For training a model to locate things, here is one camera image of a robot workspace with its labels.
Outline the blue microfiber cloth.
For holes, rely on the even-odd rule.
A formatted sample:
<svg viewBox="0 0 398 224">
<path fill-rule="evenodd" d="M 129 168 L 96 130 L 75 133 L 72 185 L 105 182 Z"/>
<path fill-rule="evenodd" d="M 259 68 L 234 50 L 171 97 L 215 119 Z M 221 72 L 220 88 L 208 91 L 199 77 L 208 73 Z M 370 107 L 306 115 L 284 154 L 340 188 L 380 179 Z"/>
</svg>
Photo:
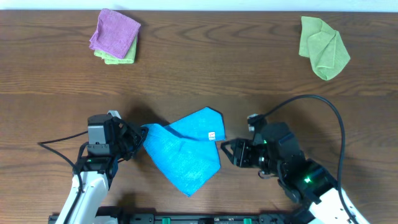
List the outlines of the blue microfiber cloth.
<svg viewBox="0 0 398 224">
<path fill-rule="evenodd" d="M 221 168 L 216 143 L 226 134 L 221 113 L 205 107 L 166 126 L 145 124 L 144 148 L 157 168 L 192 196 Z"/>
</svg>

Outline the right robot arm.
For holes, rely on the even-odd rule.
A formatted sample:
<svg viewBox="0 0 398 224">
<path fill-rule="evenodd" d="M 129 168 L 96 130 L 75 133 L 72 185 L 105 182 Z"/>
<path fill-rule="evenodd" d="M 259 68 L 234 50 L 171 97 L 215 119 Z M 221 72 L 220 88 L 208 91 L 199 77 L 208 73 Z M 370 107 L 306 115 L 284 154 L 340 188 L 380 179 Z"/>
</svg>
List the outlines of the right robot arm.
<svg viewBox="0 0 398 224">
<path fill-rule="evenodd" d="M 285 123 L 258 124 L 252 140 L 226 141 L 221 149 L 232 164 L 258 168 L 262 179 L 277 178 L 286 196 L 300 205 L 280 223 L 367 223 L 336 179 L 305 157 Z"/>
</svg>

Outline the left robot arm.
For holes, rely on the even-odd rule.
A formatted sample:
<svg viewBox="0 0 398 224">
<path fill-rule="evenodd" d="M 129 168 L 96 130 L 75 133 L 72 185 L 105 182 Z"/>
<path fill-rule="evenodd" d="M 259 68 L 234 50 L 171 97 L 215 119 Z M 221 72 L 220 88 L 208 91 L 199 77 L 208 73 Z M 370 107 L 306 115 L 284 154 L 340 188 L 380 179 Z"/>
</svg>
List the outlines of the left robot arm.
<svg viewBox="0 0 398 224">
<path fill-rule="evenodd" d="M 121 119 L 117 111 L 88 118 L 87 151 L 79 153 L 68 198 L 57 223 L 93 223 L 118 171 L 119 161 L 135 157 L 149 129 Z"/>
</svg>

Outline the light green folded cloth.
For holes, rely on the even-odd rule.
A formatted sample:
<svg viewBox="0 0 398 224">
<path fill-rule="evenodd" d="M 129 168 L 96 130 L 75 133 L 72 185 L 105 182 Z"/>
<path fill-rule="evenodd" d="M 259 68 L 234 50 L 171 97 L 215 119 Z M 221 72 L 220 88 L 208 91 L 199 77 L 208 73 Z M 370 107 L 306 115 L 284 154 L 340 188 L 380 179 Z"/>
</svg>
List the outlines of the light green folded cloth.
<svg viewBox="0 0 398 224">
<path fill-rule="evenodd" d="M 96 57 L 103 59 L 104 63 L 107 65 L 132 64 L 134 63 L 136 57 L 137 40 L 138 36 L 134 38 L 132 45 L 127 51 L 127 54 L 122 59 L 113 57 L 112 55 L 107 54 L 106 52 L 103 52 L 101 50 L 95 50 L 94 55 Z"/>
</svg>

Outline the purple folded cloth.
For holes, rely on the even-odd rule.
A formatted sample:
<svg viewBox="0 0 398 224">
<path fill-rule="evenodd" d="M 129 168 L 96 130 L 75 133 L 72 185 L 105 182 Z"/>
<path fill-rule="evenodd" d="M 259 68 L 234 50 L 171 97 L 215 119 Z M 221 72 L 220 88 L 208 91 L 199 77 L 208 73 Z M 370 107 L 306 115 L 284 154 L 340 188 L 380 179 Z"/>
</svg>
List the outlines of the purple folded cloth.
<svg viewBox="0 0 398 224">
<path fill-rule="evenodd" d="M 117 11 L 100 11 L 96 30 L 90 39 L 90 49 L 101 50 L 123 59 L 136 38 L 141 24 Z"/>
</svg>

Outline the olive green crumpled cloth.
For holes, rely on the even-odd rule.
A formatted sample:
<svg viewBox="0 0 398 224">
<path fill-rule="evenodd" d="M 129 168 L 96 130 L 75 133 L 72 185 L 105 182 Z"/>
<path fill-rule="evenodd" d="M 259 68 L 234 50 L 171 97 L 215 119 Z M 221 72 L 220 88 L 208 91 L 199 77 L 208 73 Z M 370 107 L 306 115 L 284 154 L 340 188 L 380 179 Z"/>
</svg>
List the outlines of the olive green crumpled cloth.
<svg viewBox="0 0 398 224">
<path fill-rule="evenodd" d="M 351 60 L 337 30 L 316 17 L 301 17 L 298 54 L 310 60 L 313 72 L 322 80 L 335 78 Z"/>
</svg>

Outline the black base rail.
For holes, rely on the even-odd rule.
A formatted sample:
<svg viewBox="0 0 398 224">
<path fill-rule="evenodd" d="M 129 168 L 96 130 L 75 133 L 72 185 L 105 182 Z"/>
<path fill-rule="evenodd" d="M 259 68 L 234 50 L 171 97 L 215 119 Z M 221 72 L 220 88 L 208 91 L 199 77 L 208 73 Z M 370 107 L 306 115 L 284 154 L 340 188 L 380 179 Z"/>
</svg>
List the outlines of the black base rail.
<svg viewBox="0 0 398 224">
<path fill-rule="evenodd" d="M 95 223 L 125 224 L 278 224 L 303 223 L 298 216 L 286 213 L 253 214 L 176 214 L 138 211 L 132 213 L 120 207 L 100 207 Z"/>
</svg>

